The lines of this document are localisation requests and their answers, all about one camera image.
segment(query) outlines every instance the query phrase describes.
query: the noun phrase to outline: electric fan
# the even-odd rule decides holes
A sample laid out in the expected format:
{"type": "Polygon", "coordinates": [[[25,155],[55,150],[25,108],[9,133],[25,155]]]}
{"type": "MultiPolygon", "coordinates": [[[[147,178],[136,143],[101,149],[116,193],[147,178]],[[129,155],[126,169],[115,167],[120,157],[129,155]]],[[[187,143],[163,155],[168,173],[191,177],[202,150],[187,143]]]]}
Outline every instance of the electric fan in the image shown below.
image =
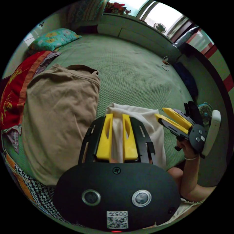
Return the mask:
{"type": "Polygon", "coordinates": [[[157,29],[161,33],[165,33],[166,32],[166,27],[163,24],[155,23],[154,24],[154,28],[157,29]]]}
{"type": "Polygon", "coordinates": [[[207,102],[204,102],[203,104],[198,106],[198,109],[202,116],[204,126],[210,125],[210,121],[212,118],[212,111],[213,111],[212,106],[209,105],[207,102]]]}

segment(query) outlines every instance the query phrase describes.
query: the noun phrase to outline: dark blue cloth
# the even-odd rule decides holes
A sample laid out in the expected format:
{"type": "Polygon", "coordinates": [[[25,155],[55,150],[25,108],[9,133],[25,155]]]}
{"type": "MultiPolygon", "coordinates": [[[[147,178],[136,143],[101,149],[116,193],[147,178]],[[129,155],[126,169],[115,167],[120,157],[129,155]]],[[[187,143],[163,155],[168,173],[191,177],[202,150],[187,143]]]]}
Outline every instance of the dark blue cloth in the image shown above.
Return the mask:
{"type": "Polygon", "coordinates": [[[173,67],[179,74],[182,81],[184,82],[191,97],[195,99],[195,97],[198,96],[198,89],[197,89],[196,82],[193,76],[191,75],[191,73],[185,68],[185,66],[181,62],[175,63],[173,67]]]}

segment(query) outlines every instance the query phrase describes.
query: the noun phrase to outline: floral pillowcase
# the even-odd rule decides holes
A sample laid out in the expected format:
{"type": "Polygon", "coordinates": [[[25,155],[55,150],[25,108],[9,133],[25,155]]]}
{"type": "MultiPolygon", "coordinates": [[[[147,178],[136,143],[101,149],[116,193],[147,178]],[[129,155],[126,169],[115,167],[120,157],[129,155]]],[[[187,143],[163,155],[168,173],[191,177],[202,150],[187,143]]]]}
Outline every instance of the floral pillowcase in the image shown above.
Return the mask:
{"type": "Polygon", "coordinates": [[[44,34],[31,43],[28,48],[29,54],[34,54],[43,50],[58,50],[60,47],[81,38],[75,32],[61,28],[53,30],[47,34],[44,34]]]}

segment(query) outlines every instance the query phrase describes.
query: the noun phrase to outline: screw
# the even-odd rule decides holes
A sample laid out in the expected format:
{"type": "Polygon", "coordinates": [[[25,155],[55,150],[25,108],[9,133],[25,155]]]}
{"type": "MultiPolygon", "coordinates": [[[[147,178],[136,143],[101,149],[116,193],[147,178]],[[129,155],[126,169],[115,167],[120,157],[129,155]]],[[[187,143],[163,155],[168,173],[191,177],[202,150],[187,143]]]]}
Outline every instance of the screw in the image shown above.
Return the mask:
{"type": "Polygon", "coordinates": [[[114,174],[117,175],[117,174],[119,174],[120,172],[121,172],[121,169],[120,169],[119,167],[114,167],[114,168],[113,168],[113,173],[114,173],[114,174]]]}

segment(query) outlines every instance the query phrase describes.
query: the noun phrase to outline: qr code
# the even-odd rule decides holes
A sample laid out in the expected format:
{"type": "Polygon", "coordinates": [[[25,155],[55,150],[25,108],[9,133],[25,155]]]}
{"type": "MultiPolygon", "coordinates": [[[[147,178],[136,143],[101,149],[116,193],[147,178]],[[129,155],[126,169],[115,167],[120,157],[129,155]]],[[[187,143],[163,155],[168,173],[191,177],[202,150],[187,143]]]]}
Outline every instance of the qr code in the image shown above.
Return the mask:
{"type": "Polygon", "coordinates": [[[111,228],[111,229],[128,228],[128,212],[127,211],[108,211],[107,212],[107,228],[111,228]]]}

